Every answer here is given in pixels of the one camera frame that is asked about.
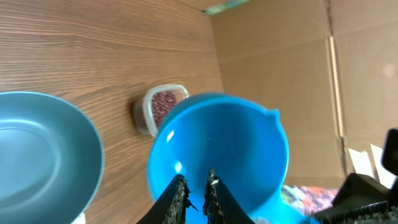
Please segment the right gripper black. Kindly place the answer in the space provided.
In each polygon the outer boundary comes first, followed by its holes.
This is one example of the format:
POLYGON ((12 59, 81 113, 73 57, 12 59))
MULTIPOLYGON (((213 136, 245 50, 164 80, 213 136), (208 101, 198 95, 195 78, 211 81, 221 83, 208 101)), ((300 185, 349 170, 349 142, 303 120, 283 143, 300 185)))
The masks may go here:
POLYGON ((393 175, 390 189, 369 175, 351 173, 333 200, 333 207, 308 214, 308 222, 397 224, 397 128, 387 132, 381 167, 393 175), (343 205, 355 208, 339 207, 343 205))

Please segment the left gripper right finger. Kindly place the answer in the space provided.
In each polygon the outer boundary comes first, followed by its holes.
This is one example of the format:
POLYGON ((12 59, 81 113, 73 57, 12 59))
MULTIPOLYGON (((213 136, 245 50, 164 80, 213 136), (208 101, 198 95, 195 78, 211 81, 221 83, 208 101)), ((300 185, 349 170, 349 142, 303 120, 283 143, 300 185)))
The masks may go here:
POLYGON ((208 172, 204 198, 207 224, 254 224, 213 168, 208 172))

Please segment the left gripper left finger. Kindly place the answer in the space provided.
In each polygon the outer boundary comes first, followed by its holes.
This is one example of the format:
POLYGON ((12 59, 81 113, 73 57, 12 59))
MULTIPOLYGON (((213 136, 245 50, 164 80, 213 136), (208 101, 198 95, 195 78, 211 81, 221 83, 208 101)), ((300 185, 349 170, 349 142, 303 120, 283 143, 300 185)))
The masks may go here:
POLYGON ((198 210, 189 199, 190 193, 185 177, 181 174, 175 175, 137 224, 185 224, 186 210, 189 207, 198 210))

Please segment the blue plastic measuring scoop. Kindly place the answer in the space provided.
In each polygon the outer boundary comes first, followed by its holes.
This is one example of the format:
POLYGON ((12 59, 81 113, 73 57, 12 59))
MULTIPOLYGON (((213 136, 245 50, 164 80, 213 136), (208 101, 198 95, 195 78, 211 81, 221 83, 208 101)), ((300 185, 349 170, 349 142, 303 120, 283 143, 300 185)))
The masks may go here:
POLYGON ((276 109, 236 96, 202 93, 173 107, 150 152, 147 180, 159 198, 183 175, 193 208, 188 223, 206 223, 202 213, 208 173, 214 170, 244 213, 271 223, 310 223, 282 200, 289 143, 276 109))

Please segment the white digital kitchen scale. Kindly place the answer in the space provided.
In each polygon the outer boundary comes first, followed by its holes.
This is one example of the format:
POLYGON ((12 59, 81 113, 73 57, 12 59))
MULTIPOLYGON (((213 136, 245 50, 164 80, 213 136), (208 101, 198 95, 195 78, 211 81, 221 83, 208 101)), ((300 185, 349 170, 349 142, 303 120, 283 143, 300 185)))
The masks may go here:
POLYGON ((85 214, 81 213, 71 224, 86 224, 85 214))

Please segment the teal bowl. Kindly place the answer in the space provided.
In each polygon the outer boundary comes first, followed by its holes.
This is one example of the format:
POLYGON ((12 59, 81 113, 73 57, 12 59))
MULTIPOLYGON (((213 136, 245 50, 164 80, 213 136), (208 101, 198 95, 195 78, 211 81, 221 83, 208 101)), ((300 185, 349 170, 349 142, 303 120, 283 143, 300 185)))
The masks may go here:
POLYGON ((1 93, 1 222, 73 223, 94 199, 104 146, 75 105, 45 93, 1 93))

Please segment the clear plastic container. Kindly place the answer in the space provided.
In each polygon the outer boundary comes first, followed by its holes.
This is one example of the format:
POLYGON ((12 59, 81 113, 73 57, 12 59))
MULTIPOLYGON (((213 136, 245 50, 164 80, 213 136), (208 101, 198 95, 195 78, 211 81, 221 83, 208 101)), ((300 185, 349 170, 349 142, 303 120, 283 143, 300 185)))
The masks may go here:
POLYGON ((147 90, 132 104, 132 119, 141 134, 156 137, 161 122, 170 110, 189 97, 180 84, 164 84, 147 90))

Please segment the red beans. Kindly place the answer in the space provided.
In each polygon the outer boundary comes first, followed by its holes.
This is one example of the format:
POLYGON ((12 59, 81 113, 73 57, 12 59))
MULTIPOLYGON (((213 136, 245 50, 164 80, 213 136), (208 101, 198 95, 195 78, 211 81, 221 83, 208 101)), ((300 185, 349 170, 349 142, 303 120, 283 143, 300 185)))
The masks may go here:
POLYGON ((152 115, 156 128, 160 127, 167 113, 177 104, 177 97, 172 91, 158 92, 152 97, 152 115))

